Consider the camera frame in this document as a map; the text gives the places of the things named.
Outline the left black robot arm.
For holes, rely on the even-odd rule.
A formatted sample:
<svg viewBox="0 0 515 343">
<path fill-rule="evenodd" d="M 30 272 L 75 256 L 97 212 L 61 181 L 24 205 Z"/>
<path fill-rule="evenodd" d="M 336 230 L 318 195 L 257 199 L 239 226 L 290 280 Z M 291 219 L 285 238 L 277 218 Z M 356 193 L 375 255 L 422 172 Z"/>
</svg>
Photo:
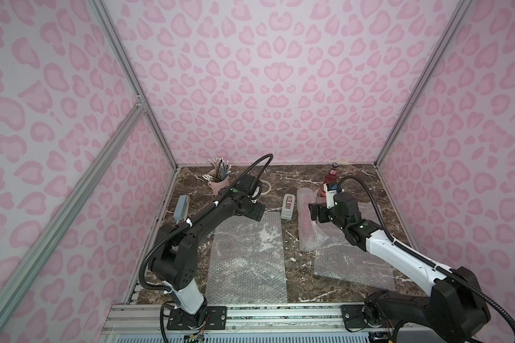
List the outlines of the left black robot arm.
<svg viewBox="0 0 515 343">
<path fill-rule="evenodd" d="M 154 246 L 140 264 L 138 281 L 145 290 L 170 295 L 173 318 L 183 326 L 200 329 L 207 319 L 207 300 L 195 281 L 200 244 L 231 217 L 262 219 L 266 207 L 258 202 L 260 177 L 272 161 L 272 154 L 260 157 L 195 216 L 159 228 Z"/>
</svg>

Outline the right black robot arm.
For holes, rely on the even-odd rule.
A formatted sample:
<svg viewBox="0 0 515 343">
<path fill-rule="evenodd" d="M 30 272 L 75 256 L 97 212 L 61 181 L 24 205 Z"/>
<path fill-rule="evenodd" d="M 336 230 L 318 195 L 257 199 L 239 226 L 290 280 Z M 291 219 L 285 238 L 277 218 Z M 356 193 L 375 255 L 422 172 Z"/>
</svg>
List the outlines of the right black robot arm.
<svg viewBox="0 0 515 343">
<path fill-rule="evenodd" d="M 425 292 L 423 297 L 413 297 L 379 290 L 365 299 L 360 314 L 346 316 L 346 324 L 356 322 L 364 330 L 392 323 L 390 342 L 396 342 L 405 324 L 427 327 L 445 342 L 475 342 L 475 335 L 489 323 L 490 311 L 495 310 L 509 325 L 515 340 L 514 318 L 482 292 L 471 270 L 436 262 L 393 237 L 382 219 L 364 219 L 358 200 L 344 191 L 342 184 L 323 184 L 326 203 L 309 204 L 310 218 L 334 224 L 349 244 L 389 263 Z"/>
</svg>

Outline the white tape dispenser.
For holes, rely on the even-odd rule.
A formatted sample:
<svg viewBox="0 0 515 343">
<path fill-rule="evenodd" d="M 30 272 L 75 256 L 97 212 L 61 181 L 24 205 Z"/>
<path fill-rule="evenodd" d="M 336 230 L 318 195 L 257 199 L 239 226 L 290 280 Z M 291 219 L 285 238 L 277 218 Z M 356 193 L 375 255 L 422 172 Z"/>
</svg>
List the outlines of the white tape dispenser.
<svg viewBox="0 0 515 343">
<path fill-rule="evenodd" d="M 296 196 L 294 194 L 285 194 L 281 207 L 281 219 L 290 221 L 293 218 L 294 208 L 296 207 Z"/>
</svg>

